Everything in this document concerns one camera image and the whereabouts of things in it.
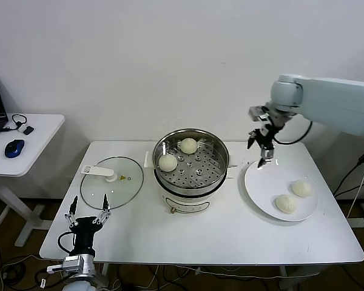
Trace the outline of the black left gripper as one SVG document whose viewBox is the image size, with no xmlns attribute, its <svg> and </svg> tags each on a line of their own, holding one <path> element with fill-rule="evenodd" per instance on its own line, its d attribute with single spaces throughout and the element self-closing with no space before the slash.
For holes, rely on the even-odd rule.
<svg viewBox="0 0 364 291">
<path fill-rule="evenodd" d="M 75 213 L 77 207 L 77 196 L 69 207 L 69 212 L 64 214 L 69 224 L 70 231 L 75 235 L 75 242 L 71 254 L 95 254 L 93 249 L 93 239 L 96 232 L 100 231 L 109 216 L 110 207 L 107 194 L 104 194 L 103 208 L 101 213 L 95 216 L 78 218 L 76 220 Z"/>
</svg>

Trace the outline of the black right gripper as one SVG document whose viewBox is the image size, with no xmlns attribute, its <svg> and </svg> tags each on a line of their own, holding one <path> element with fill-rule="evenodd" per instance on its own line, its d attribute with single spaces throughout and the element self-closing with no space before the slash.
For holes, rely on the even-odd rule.
<svg viewBox="0 0 364 291">
<path fill-rule="evenodd" d="M 279 128 L 273 125 L 264 125 L 263 127 L 256 129 L 256 133 L 254 130 L 249 132 L 247 148 L 251 148 L 255 142 L 255 138 L 261 148 L 258 167 L 263 167 L 265 164 L 272 161 L 274 157 L 273 140 L 278 132 Z"/>
</svg>

